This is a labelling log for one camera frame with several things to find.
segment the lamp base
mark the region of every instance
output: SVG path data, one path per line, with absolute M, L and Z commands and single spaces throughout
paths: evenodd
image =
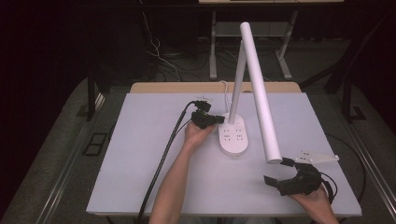
M 219 124 L 219 141 L 222 152 L 230 157 L 242 155 L 248 148 L 248 135 L 244 120 L 235 115 L 233 124 L 229 124 L 229 113 L 223 114 L 224 123 Z

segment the floor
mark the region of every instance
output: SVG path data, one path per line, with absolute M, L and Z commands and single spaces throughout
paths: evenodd
M 235 38 L 219 39 L 217 81 L 233 81 L 238 41 Z M 268 38 L 257 38 L 255 41 L 264 79 L 285 81 L 274 54 L 281 41 Z M 300 83 L 331 66 L 343 55 L 348 44 L 345 40 L 291 41 L 285 60 L 290 67 L 292 81 Z M 198 39 L 198 46 L 200 53 L 195 58 L 186 57 L 175 49 L 164 49 L 162 57 L 168 63 L 162 61 L 157 66 L 153 81 L 215 81 L 210 80 L 208 74 L 207 39 Z M 308 94 L 334 153 L 342 158 L 339 162 L 350 186 L 357 198 L 361 199 L 362 217 L 350 217 L 343 223 L 395 223 L 394 213 L 387 206 L 387 202 L 394 204 L 394 198 L 387 200 L 382 192 L 388 191 L 384 186 L 396 189 L 393 175 L 396 168 L 396 137 L 356 88 L 353 90 L 352 105 L 359 107 L 366 119 L 356 120 L 353 124 L 347 123 L 340 113 L 341 92 L 326 94 L 322 89 L 326 79 L 313 83 L 303 91 Z M 125 94 L 130 89 L 128 86 L 115 85 L 110 93 L 99 94 L 97 112 L 88 122 L 86 87 L 84 80 L 70 95 L 1 220 L 2 224 L 134 222 L 131 217 L 105 218 L 85 212 L 106 155 L 109 136 L 117 121 Z M 83 151 L 95 133 L 106 135 L 102 151 L 98 156 L 85 156 Z M 365 172 L 361 165 L 361 155 L 364 154 L 370 155 L 375 162 L 375 167 L 370 167 L 364 161 Z M 282 217 L 279 220 L 285 224 L 309 223 L 307 217 Z

